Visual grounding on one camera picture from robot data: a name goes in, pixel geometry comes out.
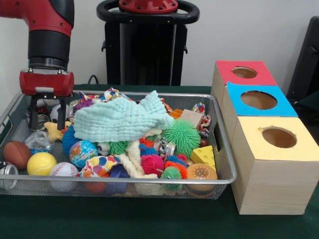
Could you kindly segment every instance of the white wall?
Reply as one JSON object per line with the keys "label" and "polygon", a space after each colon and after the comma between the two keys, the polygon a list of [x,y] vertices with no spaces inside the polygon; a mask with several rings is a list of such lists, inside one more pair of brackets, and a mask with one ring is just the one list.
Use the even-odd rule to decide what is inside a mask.
{"label": "white wall", "polygon": [[[96,74],[106,83],[101,0],[75,0],[69,70],[77,84]],[[210,86],[216,60],[263,60],[286,91],[318,0],[191,0],[200,20],[188,25],[188,55],[182,85]],[[28,30],[22,20],[0,18],[0,112],[19,91],[19,71],[27,66]]]}

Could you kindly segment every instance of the wire mesh tray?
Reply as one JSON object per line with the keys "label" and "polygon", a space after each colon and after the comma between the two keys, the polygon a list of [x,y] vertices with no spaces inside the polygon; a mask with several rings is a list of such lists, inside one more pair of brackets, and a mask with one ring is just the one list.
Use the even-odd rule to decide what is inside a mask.
{"label": "wire mesh tray", "polygon": [[[97,95],[103,92],[84,93]],[[141,100],[147,95],[147,93],[124,93],[135,101]],[[19,175],[0,175],[0,184],[15,183],[15,187],[10,190],[0,188],[0,194],[218,199],[226,186],[236,179],[237,173],[217,100],[213,96],[202,94],[160,93],[159,96],[164,98],[172,109],[192,109],[198,102],[205,104],[206,114],[211,116],[208,141],[213,146],[218,180],[51,177],[30,176],[26,171],[19,171]],[[14,97],[0,117],[1,161],[3,161],[3,147],[8,142],[24,142],[32,133],[25,119],[25,112],[30,102],[30,96],[20,93]],[[56,142],[50,153],[54,155],[58,163],[69,162],[62,150],[61,142]],[[52,188],[51,183],[72,183],[75,184],[75,188],[70,192],[58,192]],[[171,191],[164,187],[164,184],[178,184],[180,186],[178,191]]]}

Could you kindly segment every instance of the brown football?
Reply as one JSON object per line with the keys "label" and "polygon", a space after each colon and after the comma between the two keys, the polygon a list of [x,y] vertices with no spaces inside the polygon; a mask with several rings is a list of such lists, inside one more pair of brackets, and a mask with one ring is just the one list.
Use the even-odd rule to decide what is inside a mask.
{"label": "brown football", "polygon": [[6,162],[12,163],[19,170],[26,170],[31,152],[24,143],[13,141],[6,144],[3,149],[3,156]]}

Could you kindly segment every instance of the green table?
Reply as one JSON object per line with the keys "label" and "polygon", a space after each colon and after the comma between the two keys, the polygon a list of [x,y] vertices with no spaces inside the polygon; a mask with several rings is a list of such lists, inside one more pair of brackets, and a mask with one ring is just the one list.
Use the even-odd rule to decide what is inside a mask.
{"label": "green table", "polygon": [[[77,90],[106,90],[81,85]],[[209,87],[120,91],[209,94]],[[303,216],[240,216],[231,187],[218,200],[0,196],[1,238],[317,239],[319,187]]]}

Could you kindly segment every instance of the tennis ball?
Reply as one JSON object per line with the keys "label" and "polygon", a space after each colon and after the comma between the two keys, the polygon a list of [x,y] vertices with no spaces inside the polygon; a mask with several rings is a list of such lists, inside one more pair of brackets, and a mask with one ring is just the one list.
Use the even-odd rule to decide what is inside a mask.
{"label": "tennis ball", "polygon": [[29,175],[48,176],[57,164],[52,154],[41,152],[32,156],[26,166]]}

